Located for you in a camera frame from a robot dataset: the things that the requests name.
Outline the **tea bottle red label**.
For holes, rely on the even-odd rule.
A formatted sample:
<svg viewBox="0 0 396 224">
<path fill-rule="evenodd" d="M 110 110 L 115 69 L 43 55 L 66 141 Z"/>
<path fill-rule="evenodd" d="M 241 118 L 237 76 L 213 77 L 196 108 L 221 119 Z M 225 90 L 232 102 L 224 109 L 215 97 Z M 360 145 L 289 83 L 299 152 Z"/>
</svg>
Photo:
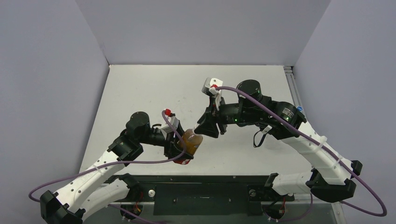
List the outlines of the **tea bottle red label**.
<svg viewBox="0 0 396 224">
<path fill-rule="evenodd" d="M 196 127 L 198 127 L 198 125 L 195 125 L 193 128 L 187 129 L 182 135 L 183 141 L 186 144 L 186 154 L 190 154 L 191 156 L 195 154 L 196 150 L 201 145 L 204 139 L 201 134 L 197 134 L 195 132 Z M 177 144 L 180 147 L 183 147 L 180 141 Z M 191 159 L 179 158 L 177 160 L 174 160 L 173 162 L 180 165 L 187 165 L 190 160 Z"/>
</svg>

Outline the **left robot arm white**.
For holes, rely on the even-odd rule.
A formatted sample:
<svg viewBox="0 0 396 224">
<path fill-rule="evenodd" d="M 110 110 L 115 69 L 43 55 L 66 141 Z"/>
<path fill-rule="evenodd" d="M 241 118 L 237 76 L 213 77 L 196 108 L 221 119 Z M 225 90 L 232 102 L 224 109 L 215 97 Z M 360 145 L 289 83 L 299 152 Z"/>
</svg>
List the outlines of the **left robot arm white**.
<svg viewBox="0 0 396 224">
<path fill-rule="evenodd" d="M 186 155 L 186 145 L 176 145 L 182 139 L 183 129 L 170 110 L 162 112 L 164 125 L 150 125 L 145 112 L 135 112 L 126 128 L 108 149 L 86 171 L 55 192 L 40 196 L 40 210 L 48 224 L 81 224 L 90 215 L 118 200 L 141 200 L 144 194 L 139 182 L 130 174 L 123 174 L 110 184 L 102 186 L 115 173 L 123 170 L 143 153 L 143 144 L 162 146 L 169 161 Z"/>
</svg>

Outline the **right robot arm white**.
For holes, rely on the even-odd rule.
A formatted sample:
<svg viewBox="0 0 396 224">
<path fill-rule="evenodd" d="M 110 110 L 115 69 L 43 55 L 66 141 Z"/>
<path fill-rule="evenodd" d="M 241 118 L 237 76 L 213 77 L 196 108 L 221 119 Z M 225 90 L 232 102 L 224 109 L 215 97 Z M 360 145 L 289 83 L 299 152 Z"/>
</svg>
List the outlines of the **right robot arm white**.
<svg viewBox="0 0 396 224">
<path fill-rule="evenodd" d="M 254 125 L 264 136 L 271 135 L 291 146 L 312 166 L 304 173 L 272 173 L 263 187 L 267 198 L 311 193 L 322 201 L 335 203 L 353 197 L 356 189 L 353 178 L 361 173 L 362 164 L 340 156 L 293 104 L 263 95 L 260 83 L 252 79 L 237 85 L 237 103 L 225 103 L 223 90 L 221 80 L 206 79 L 202 92 L 210 101 L 195 133 L 217 138 L 226 132 L 228 125 Z"/>
</svg>

